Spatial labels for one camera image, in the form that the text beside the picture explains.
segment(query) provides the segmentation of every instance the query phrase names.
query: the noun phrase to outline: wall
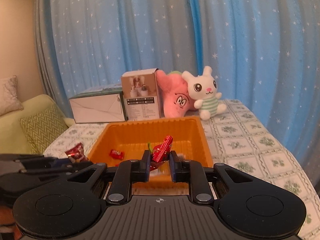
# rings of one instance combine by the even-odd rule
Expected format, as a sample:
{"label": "wall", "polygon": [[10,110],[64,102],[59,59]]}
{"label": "wall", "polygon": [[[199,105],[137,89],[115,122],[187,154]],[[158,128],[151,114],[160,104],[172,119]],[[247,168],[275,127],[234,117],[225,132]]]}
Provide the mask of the wall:
{"label": "wall", "polygon": [[13,75],[20,101],[43,93],[34,47],[33,0],[0,0],[0,78]]}

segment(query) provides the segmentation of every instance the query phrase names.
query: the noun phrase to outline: chevron pillow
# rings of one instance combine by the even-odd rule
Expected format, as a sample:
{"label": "chevron pillow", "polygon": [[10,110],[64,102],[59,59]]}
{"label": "chevron pillow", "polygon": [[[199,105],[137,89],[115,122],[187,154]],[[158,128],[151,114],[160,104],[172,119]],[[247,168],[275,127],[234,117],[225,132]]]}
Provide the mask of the chevron pillow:
{"label": "chevron pillow", "polygon": [[38,114],[21,118],[19,121],[31,152],[34,154],[42,154],[58,136],[68,129],[56,105]]}

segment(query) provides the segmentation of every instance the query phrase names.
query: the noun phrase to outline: red candy wrapper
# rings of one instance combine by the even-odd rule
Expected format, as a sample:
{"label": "red candy wrapper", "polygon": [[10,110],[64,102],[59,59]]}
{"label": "red candy wrapper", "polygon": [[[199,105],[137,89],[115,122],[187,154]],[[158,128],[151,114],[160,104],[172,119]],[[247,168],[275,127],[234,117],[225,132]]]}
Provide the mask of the red candy wrapper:
{"label": "red candy wrapper", "polygon": [[72,149],[67,150],[65,153],[72,163],[85,162],[89,160],[84,155],[84,148],[82,143],[76,144]]}
{"label": "red candy wrapper", "polygon": [[111,150],[109,155],[114,158],[114,159],[118,159],[118,160],[123,160],[124,158],[124,152],[119,152],[117,150]]}
{"label": "red candy wrapper", "polygon": [[171,151],[173,138],[167,135],[162,144],[157,145],[152,150],[150,171],[157,169],[168,160],[169,152]]}

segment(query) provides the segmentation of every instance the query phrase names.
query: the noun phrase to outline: product box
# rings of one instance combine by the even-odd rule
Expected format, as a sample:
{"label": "product box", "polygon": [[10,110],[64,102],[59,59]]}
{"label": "product box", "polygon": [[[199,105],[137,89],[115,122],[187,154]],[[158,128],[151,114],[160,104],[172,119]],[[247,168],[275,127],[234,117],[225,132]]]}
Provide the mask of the product box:
{"label": "product box", "polygon": [[150,120],[161,116],[161,100],[155,71],[144,69],[122,75],[124,104],[129,120]]}
{"label": "product box", "polygon": [[121,84],[90,88],[69,99],[76,123],[128,120]]}

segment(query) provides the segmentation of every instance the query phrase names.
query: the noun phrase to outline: orange plastic box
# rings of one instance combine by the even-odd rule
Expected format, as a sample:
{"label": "orange plastic box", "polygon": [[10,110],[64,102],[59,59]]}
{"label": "orange plastic box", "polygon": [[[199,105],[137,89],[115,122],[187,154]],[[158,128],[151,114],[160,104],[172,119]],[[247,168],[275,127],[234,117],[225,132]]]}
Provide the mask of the orange plastic box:
{"label": "orange plastic box", "polygon": [[[124,160],[141,159],[144,150],[148,149],[148,142],[153,148],[161,144],[167,135],[173,137],[171,150],[176,151],[177,154],[182,153],[186,159],[198,161],[205,167],[213,166],[200,119],[196,116],[110,123],[98,138],[88,157],[94,163],[104,162],[109,167],[120,162],[109,156],[112,149],[124,152]],[[135,183],[133,186],[134,188],[185,188],[187,185],[173,183],[170,175],[158,175],[150,176],[147,183]]]}

